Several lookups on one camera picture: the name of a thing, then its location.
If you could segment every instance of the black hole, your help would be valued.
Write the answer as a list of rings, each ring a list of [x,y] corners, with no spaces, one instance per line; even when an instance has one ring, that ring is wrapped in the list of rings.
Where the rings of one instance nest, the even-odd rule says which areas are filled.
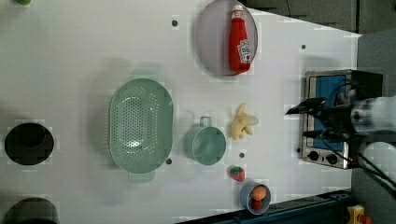
[[[178,21],[173,20],[172,21],[172,25],[175,26],[175,27],[178,26]]]

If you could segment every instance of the cup handle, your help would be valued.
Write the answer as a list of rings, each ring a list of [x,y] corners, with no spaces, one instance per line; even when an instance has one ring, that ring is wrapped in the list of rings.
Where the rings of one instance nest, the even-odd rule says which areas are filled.
[[[199,124],[200,124],[200,126],[212,126],[212,118],[210,118],[210,117],[201,117],[200,119],[199,119]]]

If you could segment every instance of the ketchup bottle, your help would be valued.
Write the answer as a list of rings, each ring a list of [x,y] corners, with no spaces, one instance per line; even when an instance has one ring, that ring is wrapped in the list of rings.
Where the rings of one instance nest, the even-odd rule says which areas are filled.
[[[228,54],[230,67],[233,71],[244,73],[250,68],[250,48],[242,5],[233,7]]]

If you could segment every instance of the blue bowl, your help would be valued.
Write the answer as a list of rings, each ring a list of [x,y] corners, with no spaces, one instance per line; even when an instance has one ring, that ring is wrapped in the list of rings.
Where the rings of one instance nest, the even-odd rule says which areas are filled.
[[[256,188],[257,186],[263,186],[267,190],[267,194],[265,195],[265,198],[262,199],[262,209],[260,210],[254,210],[251,207],[251,202],[253,199],[250,196],[251,191]],[[245,207],[251,214],[253,215],[261,215],[265,211],[267,211],[268,207],[270,206],[271,202],[271,191],[268,189],[267,186],[254,182],[252,180],[249,180],[244,187],[242,187],[241,192],[239,194],[239,198],[241,201],[241,204],[243,207]]]

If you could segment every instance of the white tabletop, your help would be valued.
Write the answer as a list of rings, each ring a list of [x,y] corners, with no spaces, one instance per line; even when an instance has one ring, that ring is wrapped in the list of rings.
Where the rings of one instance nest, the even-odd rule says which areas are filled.
[[[211,1],[11,1],[0,0],[0,137],[33,120],[51,130],[56,148],[25,167],[2,147],[0,216],[29,196],[52,201],[63,224],[173,223],[231,212],[241,209],[242,187],[227,175],[233,164],[266,184],[272,203],[350,188],[350,171],[298,159],[299,120],[284,113],[300,102],[305,71],[356,67],[358,35],[250,10],[259,29],[253,67],[221,77],[202,67],[191,38]],[[109,100],[136,67],[155,69],[175,104],[173,163],[145,184],[129,183],[106,145]],[[244,102],[260,123],[234,141],[228,126]],[[201,116],[228,135],[223,159],[209,167],[183,152],[183,136]]]

